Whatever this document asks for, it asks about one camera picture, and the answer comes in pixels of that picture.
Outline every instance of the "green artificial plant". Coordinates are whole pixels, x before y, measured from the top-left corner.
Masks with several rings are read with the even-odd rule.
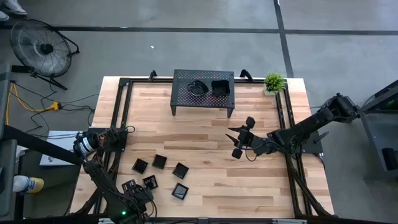
[[[277,72],[269,72],[264,83],[266,84],[267,91],[278,92],[285,88],[286,81],[281,74]]]

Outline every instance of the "perforated metal shelf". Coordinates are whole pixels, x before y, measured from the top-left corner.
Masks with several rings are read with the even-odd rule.
[[[192,81],[200,80],[208,88],[209,92],[203,96],[193,96],[187,89]],[[229,96],[213,96],[211,82],[214,80],[228,80],[231,93]],[[206,71],[206,70],[174,70],[172,97],[170,101],[173,115],[176,106],[227,108],[228,117],[235,108],[234,72]]]

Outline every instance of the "fan stand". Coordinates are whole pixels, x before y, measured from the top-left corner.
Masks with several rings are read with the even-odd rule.
[[[47,78],[43,78],[40,75],[36,74],[36,73],[32,73],[31,69],[27,66],[24,65],[12,65],[11,66],[11,72],[15,72],[15,73],[31,73],[31,76],[34,78],[39,78],[45,82],[48,82],[51,85],[55,85],[56,87],[59,87],[63,90],[68,90],[67,87],[63,86],[61,83],[55,81],[55,79],[53,77],[50,77],[50,79]]]
[[[75,50],[73,53],[70,54],[71,56],[80,53],[80,51],[79,51],[79,46],[78,46],[76,43],[74,43],[74,42],[73,42],[71,39],[69,39],[68,37],[65,37],[65,36],[64,36],[63,34],[61,34],[59,31],[55,30],[55,32],[56,32],[58,35],[61,35],[65,40],[69,41],[71,44],[73,44],[73,45],[76,47],[76,50]],[[54,77],[50,77],[49,79],[43,78],[43,77],[41,77],[40,75],[38,75],[38,74],[36,74],[36,73],[34,73],[34,72],[32,72],[32,71],[33,71],[33,69],[31,69],[30,67],[25,66],[25,65],[13,65],[13,66],[11,66],[11,72],[16,72],[16,73],[30,73],[31,76],[34,77],[34,78],[39,78],[39,79],[41,79],[41,80],[43,80],[43,81],[45,81],[45,82],[48,82],[48,83],[51,84],[51,85],[55,85],[56,87],[59,87],[59,88],[61,88],[61,89],[63,89],[63,90],[68,90],[67,87],[65,87],[65,86],[62,85],[61,83],[55,81]]]

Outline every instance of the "wooden table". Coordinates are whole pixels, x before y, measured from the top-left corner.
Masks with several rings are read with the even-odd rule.
[[[93,127],[110,126],[119,78],[104,77]],[[287,81],[294,119],[298,123],[311,115],[304,81],[301,78]],[[172,116],[171,87],[171,83],[133,85],[127,125],[135,126],[136,132],[129,134],[126,150],[122,153],[116,183],[118,189],[122,191],[121,184],[128,180],[142,183],[143,178],[154,174],[159,184],[153,190],[158,217],[293,217],[284,156],[277,152],[264,154],[255,162],[249,162],[245,156],[237,160],[231,156],[233,143],[224,135],[237,137],[238,134],[227,127],[243,125],[248,116],[256,120],[254,134],[266,136],[266,133],[279,129],[275,97],[265,96],[263,85],[236,84],[236,107],[230,119],[225,116],[226,109],[216,108],[180,107],[177,115]],[[124,98],[121,101],[122,111]],[[168,157],[164,170],[150,166],[155,154]],[[248,156],[253,158],[254,154],[248,152]],[[143,175],[131,170],[137,158],[149,163]],[[304,154],[302,159],[309,189],[326,210],[333,213],[321,162],[314,155]],[[190,168],[183,180],[172,174],[178,162]],[[189,187],[184,200],[171,195],[177,182]],[[71,212],[81,208],[95,188],[82,169]],[[304,211],[300,190],[298,196]],[[149,212],[152,210],[150,204],[147,208]]]

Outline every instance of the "concrete floor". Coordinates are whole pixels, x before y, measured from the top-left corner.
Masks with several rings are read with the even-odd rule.
[[[276,29],[271,0],[19,0],[29,17],[65,26],[199,27]],[[394,0],[280,0],[286,29],[397,30],[398,3]],[[68,101],[98,93],[106,75],[172,75],[173,69],[248,69],[255,77],[275,70],[285,74],[278,34],[212,34],[158,32],[62,32],[80,46],[68,73],[58,80],[69,90],[53,98]],[[294,75],[304,78],[311,106],[321,105],[337,92],[362,106],[372,94],[397,79],[398,36],[288,35]],[[9,30],[0,30],[0,63],[20,64],[9,46]],[[43,95],[46,83],[15,74],[22,85]],[[33,107],[40,97],[20,90]],[[96,104],[97,97],[79,102]],[[16,100],[11,103],[11,125],[23,131],[34,127]],[[84,130],[88,111],[48,112],[51,130]],[[373,166],[362,124],[329,124],[322,131],[326,176],[335,213],[344,218],[398,222],[398,184],[365,184],[363,176]],[[45,129],[36,130],[40,134]],[[40,155],[31,153],[37,165]],[[25,216],[62,215],[72,196],[78,169],[43,170],[27,165],[26,172],[53,178],[68,172],[66,184],[31,195]]]

